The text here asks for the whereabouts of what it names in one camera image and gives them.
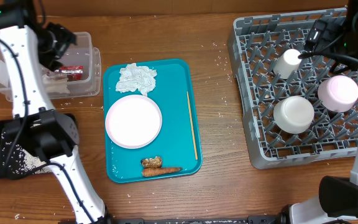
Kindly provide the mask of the small white bowl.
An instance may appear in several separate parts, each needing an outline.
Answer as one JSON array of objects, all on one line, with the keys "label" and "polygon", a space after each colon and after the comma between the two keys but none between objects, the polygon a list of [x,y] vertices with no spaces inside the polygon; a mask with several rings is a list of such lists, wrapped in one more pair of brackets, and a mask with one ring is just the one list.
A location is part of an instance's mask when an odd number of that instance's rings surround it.
[{"label": "small white bowl", "polygon": [[281,130],[290,134],[300,134],[311,125],[314,108],[306,98],[291,96],[276,104],[273,118]]}]

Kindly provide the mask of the large white plate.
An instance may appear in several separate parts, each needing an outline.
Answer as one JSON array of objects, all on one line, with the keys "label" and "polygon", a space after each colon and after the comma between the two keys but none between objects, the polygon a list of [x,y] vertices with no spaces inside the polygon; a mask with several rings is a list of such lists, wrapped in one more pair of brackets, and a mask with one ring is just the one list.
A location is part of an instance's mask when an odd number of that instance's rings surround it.
[{"label": "large white plate", "polygon": [[162,128],[158,105],[143,95],[128,95],[117,100],[105,117],[105,130],[110,140],[126,149],[150,144]]}]

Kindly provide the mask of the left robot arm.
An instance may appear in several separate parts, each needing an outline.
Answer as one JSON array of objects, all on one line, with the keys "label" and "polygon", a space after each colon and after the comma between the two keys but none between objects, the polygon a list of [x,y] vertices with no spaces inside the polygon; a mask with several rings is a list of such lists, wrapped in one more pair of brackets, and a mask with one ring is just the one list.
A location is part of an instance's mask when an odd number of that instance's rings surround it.
[{"label": "left robot arm", "polygon": [[0,158],[0,174],[11,174],[11,154],[20,145],[55,175],[76,223],[112,223],[81,162],[75,120],[55,109],[42,80],[42,68],[60,68],[59,60],[72,44],[76,35],[67,28],[37,20],[32,1],[0,4],[0,51],[13,96],[12,119],[3,129],[12,142]]}]

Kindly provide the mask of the white tissue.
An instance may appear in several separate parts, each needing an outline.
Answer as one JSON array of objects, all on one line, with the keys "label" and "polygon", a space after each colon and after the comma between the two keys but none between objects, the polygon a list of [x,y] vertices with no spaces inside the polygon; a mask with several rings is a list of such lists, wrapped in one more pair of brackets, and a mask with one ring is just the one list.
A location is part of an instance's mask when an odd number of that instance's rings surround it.
[{"label": "white tissue", "polygon": [[47,93],[69,94],[67,87],[68,78],[54,78],[48,76],[47,73],[42,75],[42,80]]},{"label": "white tissue", "polygon": [[147,66],[131,63],[121,68],[119,74],[116,91],[120,93],[139,91],[143,96],[147,96],[156,86],[157,71]]}]

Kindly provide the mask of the white cup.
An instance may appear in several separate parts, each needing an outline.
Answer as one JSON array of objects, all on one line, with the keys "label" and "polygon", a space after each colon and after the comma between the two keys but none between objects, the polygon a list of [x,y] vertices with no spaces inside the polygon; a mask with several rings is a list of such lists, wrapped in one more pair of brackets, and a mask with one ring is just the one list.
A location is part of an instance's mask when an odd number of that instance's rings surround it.
[{"label": "white cup", "polygon": [[292,72],[298,70],[301,63],[301,59],[298,58],[300,55],[301,52],[296,49],[286,50],[277,60],[273,68],[274,74],[280,74],[280,78],[288,79]]}]

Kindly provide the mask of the red snack wrapper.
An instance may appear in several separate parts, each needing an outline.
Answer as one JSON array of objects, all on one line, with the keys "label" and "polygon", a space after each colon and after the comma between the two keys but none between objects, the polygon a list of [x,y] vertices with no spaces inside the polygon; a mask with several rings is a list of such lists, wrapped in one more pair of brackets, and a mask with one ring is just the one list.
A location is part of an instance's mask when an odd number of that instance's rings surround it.
[{"label": "red snack wrapper", "polygon": [[83,74],[83,66],[64,66],[55,70],[54,73],[59,79],[67,78],[68,81],[78,81],[81,80]]}]

